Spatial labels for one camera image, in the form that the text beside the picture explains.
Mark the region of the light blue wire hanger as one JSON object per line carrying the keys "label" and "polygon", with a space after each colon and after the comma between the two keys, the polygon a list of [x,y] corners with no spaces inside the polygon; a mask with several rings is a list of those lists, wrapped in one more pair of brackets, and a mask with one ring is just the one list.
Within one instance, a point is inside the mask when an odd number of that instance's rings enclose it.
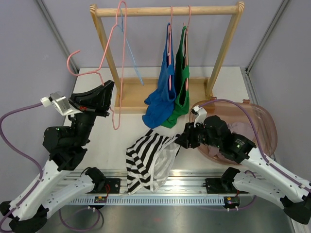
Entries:
{"label": "light blue wire hanger", "polygon": [[135,58],[134,58],[134,55],[133,55],[133,52],[131,50],[131,46],[130,46],[130,43],[128,41],[128,39],[126,38],[125,36],[125,24],[124,24],[124,19],[123,19],[123,13],[121,12],[121,24],[118,24],[117,25],[118,28],[120,29],[120,31],[122,32],[123,34],[123,37],[125,38],[125,42],[126,42],[126,52],[127,52],[127,55],[128,55],[128,58],[131,60],[132,62],[132,67],[141,83],[141,85],[144,85],[144,81],[143,81],[143,78],[141,76],[141,73],[137,67],[137,64],[136,64],[136,61],[135,61]]}

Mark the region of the pink hanger of striped top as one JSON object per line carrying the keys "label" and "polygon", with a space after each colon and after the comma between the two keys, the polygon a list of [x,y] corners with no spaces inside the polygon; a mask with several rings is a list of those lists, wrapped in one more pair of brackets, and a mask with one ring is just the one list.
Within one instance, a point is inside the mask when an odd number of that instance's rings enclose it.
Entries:
{"label": "pink hanger of striped top", "polygon": [[121,76],[118,75],[118,72],[116,70],[116,66],[113,60],[113,56],[111,53],[111,49],[110,49],[110,41],[112,39],[112,35],[113,35],[113,31],[114,29],[117,27],[118,25],[118,17],[119,17],[119,13],[122,12],[122,8],[121,5],[124,5],[124,9],[127,10],[127,3],[123,0],[119,1],[118,7],[114,13],[115,16],[115,24],[112,26],[111,30],[110,30],[110,34],[109,36],[106,36],[105,30],[104,30],[104,25],[103,22],[101,20],[102,16],[100,16],[100,14],[97,12],[99,10],[99,8],[97,7],[96,4],[92,4],[90,5],[90,13],[92,16],[92,19],[94,21],[94,26],[96,28],[96,31],[98,33],[100,42],[101,42],[101,46],[103,48],[103,56],[102,59],[100,61],[99,67],[95,70],[89,71],[89,72],[85,72],[85,73],[79,73],[79,74],[75,74],[71,68],[69,67],[69,63],[70,60],[72,58],[72,56],[76,55],[77,53],[80,52],[80,50],[77,50],[73,53],[71,53],[66,61],[66,65],[67,65],[67,70],[68,72],[75,76],[75,77],[79,77],[79,76],[83,76],[83,75],[88,75],[88,74],[97,74],[101,80],[102,85],[104,85],[104,79],[100,73],[100,70],[102,69],[103,63],[104,61],[107,61],[108,67],[110,69],[113,81],[115,82],[116,88],[117,88],[117,96],[119,97],[119,116],[118,116],[118,123],[115,123],[115,113],[116,111],[113,109],[110,109],[112,112],[112,126],[114,130],[118,130],[121,126],[121,104],[122,104],[122,94],[123,94],[123,76],[124,76],[124,63],[122,63],[122,67],[121,67]]}

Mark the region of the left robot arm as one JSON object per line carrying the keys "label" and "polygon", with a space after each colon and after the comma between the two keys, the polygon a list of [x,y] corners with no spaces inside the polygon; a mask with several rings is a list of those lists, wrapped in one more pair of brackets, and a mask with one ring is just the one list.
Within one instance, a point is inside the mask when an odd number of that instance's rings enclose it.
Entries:
{"label": "left robot arm", "polygon": [[109,80],[69,98],[56,92],[40,100],[41,106],[53,106],[67,116],[71,125],[48,127],[44,131],[43,147],[49,153],[48,160],[38,167],[38,176],[17,198],[1,203],[3,218],[10,219],[9,232],[35,233],[76,197],[111,191],[105,175],[96,167],[87,168],[77,181],[60,191],[54,192],[54,188],[82,162],[96,118],[109,115],[113,88],[114,82]]}

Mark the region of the mauve pink tank top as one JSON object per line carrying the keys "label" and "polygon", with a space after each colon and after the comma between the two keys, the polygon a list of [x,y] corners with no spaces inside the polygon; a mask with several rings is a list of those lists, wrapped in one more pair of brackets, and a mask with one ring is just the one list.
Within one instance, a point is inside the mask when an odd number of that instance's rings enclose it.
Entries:
{"label": "mauve pink tank top", "polygon": [[[232,124],[228,123],[228,128],[232,133],[237,133],[245,136],[249,140],[253,140],[255,135],[252,130],[252,127],[248,123],[243,123],[243,122],[234,122]],[[219,159],[225,159],[223,155],[220,154],[219,149],[216,147],[209,146],[208,147],[209,152],[208,156],[211,158],[219,158]]]}

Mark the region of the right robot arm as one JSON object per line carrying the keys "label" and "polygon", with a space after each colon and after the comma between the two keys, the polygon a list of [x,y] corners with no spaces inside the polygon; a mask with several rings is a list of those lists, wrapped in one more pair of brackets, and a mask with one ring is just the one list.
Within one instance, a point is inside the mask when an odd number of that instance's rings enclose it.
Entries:
{"label": "right robot arm", "polygon": [[296,222],[307,225],[311,219],[311,183],[265,155],[259,145],[243,135],[232,133],[218,116],[203,123],[189,122],[175,140],[188,149],[200,145],[214,146],[226,159],[261,175],[264,180],[247,176],[233,167],[221,177],[225,192],[234,189],[268,200],[280,207]]}

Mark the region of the black white striped tank top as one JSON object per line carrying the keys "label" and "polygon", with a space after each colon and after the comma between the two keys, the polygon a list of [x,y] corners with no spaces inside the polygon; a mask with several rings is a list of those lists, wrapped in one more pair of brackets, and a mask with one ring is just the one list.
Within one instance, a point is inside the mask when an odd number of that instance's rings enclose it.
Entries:
{"label": "black white striped tank top", "polygon": [[161,135],[150,129],[126,149],[127,193],[157,192],[168,179],[180,145],[177,134]]}

